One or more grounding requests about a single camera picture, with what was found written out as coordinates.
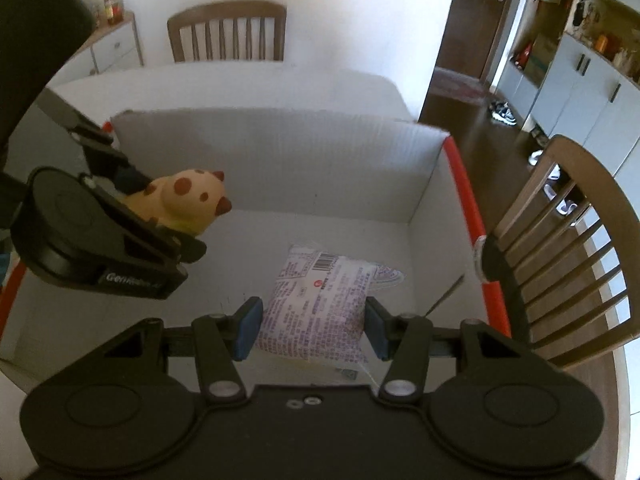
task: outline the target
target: black cabinet handle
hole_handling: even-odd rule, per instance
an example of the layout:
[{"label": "black cabinet handle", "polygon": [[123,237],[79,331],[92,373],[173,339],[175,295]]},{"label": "black cabinet handle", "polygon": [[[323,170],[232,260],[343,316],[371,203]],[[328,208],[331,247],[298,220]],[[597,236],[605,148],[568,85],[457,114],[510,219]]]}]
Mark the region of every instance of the black cabinet handle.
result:
[{"label": "black cabinet handle", "polygon": [[582,77],[584,77],[584,75],[587,73],[587,70],[589,69],[590,64],[591,64],[591,58],[588,58],[587,62],[584,64],[584,68],[582,69]]},{"label": "black cabinet handle", "polygon": [[618,92],[620,92],[620,87],[622,85],[620,83],[618,83],[618,86],[616,86],[616,89],[613,91],[613,95],[611,96],[611,99],[609,99],[609,102],[612,103],[613,101],[616,100],[616,97],[618,97]]}]

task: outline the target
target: white table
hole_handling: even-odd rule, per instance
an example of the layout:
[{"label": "white table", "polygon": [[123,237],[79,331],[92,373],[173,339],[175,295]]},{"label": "white table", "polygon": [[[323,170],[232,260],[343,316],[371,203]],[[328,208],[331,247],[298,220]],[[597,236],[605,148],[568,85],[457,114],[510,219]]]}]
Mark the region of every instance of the white table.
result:
[{"label": "white table", "polygon": [[275,62],[207,61],[93,76],[54,89],[97,124],[123,110],[288,108],[413,121],[388,79]]}]

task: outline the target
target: rug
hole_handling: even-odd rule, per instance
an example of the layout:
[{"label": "rug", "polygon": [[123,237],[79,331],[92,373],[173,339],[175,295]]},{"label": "rug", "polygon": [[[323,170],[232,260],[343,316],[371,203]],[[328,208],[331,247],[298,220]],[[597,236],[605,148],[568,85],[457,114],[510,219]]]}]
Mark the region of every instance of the rug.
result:
[{"label": "rug", "polygon": [[429,93],[482,106],[489,102],[489,89],[468,75],[436,67],[433,70]]}]

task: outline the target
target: wooden floor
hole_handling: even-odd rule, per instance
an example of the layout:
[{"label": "wooden floor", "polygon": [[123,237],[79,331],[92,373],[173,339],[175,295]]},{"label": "wooden floor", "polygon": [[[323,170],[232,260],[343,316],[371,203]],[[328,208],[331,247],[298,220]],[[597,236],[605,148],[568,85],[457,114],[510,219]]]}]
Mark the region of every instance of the wooden floor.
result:
[{"label": "wooden floor", "polygon": [[[526,183],[530,166],[529,155],[539,147],[534,139],[518,128],[511,128],[492,121],[483,106],[467,104],[437,95],[428,95],[420,115],[420,122],[439,126],[451,133],[460,150],[466,171],[471,182],[486,231],[490,233],[500,221],[517,194]],[[544,199],[540,196],[539,204]],[[558,222],[559,218],[550,219]],[[575,231],[566,232],[560,244],[575,238]],[[553,254],[542,255],[549,258]],[[575,258],[586,257],[574,254]],[[559,272],[568,272],[575,265],[566,262],[568,268]],[[550,277],[552,282],[558,275]],[[584,280],[594,280],[593,276],[584,276]],[[518,309],[518,305],[505,298],[508,310]],[[590,329],[601,331],[601,325],[593,324]],[[613,357],[611,354],[576,367],[571,374],[587,384],[600,398],[606,412],[606,426],[596,447],[592,450],[588,464],[604,479],[613,479],[616,471],[618,446],[618,389]]]}]

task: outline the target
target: yellow toy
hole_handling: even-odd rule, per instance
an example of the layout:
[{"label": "yellow toy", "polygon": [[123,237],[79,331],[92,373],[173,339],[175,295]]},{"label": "yellow toy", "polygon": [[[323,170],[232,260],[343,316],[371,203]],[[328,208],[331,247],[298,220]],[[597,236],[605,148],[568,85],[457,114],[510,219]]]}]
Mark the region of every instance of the yellow toy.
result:
[{"label": "yellow toy", "polygon": [[181,171],[154,180],[123,202],[145,221],[197,236],[231,211],[224,179],[223,171]]}]

